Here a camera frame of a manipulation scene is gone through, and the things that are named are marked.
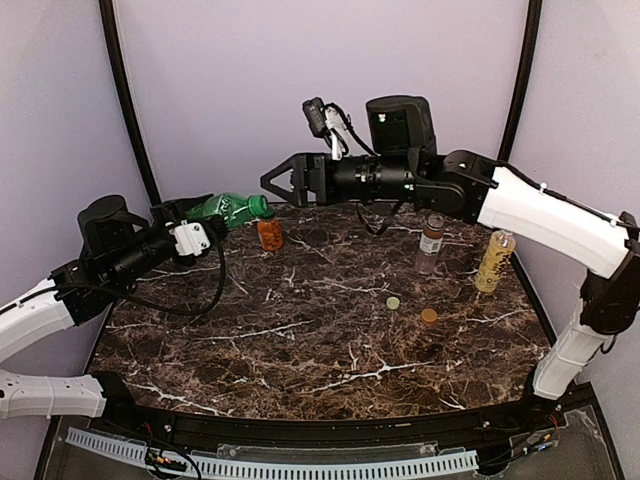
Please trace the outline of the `green bottle cap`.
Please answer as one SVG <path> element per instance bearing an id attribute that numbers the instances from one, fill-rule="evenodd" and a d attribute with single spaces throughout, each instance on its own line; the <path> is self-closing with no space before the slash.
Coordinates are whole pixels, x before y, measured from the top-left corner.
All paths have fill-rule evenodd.
<path id="1" fill-rule="evenodd" d="M 247 206 L 254 217 L 263 217 L 269 212 L 269 203 L 264 195 L 249 196 Z"/>

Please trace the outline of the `cream white bottle cap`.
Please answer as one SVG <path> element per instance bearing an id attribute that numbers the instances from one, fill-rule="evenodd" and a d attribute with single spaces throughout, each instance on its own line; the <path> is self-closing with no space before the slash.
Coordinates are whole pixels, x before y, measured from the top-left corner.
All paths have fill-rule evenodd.
<path id="1" fill-rule="evenodd" d="M 398 297 L 391 296 L 386 300 L 386 306 L 390 310 L 397 310 L 400 306 L 400 300 Z"/>

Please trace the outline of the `brown coffee glass bottle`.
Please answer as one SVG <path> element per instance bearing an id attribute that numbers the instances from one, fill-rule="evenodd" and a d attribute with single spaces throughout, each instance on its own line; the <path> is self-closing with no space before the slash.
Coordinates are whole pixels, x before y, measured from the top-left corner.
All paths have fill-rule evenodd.
<path id="1" fill-rule="evenodd" d="M 433 272 L 444 238 L 444 218 L 441 214 L 431 213 L 422 229 L 415 266 L 420 274 Z"/>

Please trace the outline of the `green plastic bottle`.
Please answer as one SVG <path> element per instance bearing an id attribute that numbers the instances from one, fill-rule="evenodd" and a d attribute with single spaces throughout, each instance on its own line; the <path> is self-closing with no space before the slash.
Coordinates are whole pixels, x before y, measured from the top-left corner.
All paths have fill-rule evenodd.
<path id="1" fill-rule="evenodd" d="M 210 220 L 219 215 L 229 230 L 235 229 L 256 218 L 248 209 L 247 199 L 235 193 L 222 193 L 208 198 L 201 204 L 189 209 L 186 217 L 192 221 Z"/>

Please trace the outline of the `gold brown bottle cap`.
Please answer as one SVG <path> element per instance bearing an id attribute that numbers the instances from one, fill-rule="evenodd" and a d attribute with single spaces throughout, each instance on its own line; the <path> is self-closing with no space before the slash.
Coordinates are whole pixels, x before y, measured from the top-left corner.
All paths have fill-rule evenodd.
<path id="1" fill-rule="evenodd" d="M 438 314 L 434 309 L 426 308 L 421 311 L 420 318 L 425 324 L 433 324 L 437 321 Z"/>

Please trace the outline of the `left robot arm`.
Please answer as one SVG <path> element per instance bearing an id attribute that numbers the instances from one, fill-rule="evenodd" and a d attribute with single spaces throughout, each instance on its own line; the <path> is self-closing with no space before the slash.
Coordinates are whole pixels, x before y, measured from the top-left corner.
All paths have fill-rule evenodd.
<path id="1" fill-rule="evenodd" d="M 134 295 L 137 281 L 165 261 L 191 265 L 210 250 L 220 251 L 229 229 L 223 216 L 190 219 L 195 199 L 159 204 L 148 222 L 129 211 L 121 195 L 108 195 L 82 210 L 83 238 L 78 259 L 40 281 L 1 309 L 1 357 L 8 359 L 54 333 L 80 326 L 118 301 L 183 316 L 187 312 Z M 1 373 L 1 417 L 84 416 L 100 418 L 132 403 L 118 375 L 99 372 L 77 377 Z"/>

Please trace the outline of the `orange juice bottle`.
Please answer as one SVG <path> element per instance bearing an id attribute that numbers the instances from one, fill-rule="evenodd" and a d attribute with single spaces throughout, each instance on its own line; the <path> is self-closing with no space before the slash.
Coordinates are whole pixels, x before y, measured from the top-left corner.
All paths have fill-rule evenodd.
<path id="1" fill-rule="evenodd" d="M 279 219 L 274 212 L 260 218 L 257 224 L 258 235 L 264 251 L 275 252 L 284 244 L 283 231 Z"/>

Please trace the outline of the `large yellow tea bottle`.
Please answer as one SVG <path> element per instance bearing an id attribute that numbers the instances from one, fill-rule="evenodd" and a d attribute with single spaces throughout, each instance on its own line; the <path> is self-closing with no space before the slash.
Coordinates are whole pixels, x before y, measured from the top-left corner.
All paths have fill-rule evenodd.
<path id="1" fill-rule="evenodd" d="M 496 230 L 492 233 L 474 280 L 474 286 L 479 292 L 495 292 L 515 249 L 516 239 L 511 232 Z"/>

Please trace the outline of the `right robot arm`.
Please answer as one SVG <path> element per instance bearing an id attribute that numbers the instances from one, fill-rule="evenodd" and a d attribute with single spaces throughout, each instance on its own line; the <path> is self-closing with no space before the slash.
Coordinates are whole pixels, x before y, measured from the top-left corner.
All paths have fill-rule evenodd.
<path id="1" fill-rule="evenodd" d="M 343 147 L 341 136 L 351 124 L 337 106 L 313 98 L 302 110 L 312 134 L 329 141 L 332 150 L 294 154 L 261 177 L 261 186 L 287 203 L 411 204 L 515 233 L 586 268 L 572 320 L 532 374 L 533 396 L 560 398 L 596 351 L 633 324 L 639 310 L 639 229 L 630 214 L 582 205 L 504 161 L 467 150 L 439 154 L 429 103 L 419 96 L 367 103 L 372 144 L 361 156 Z"/>

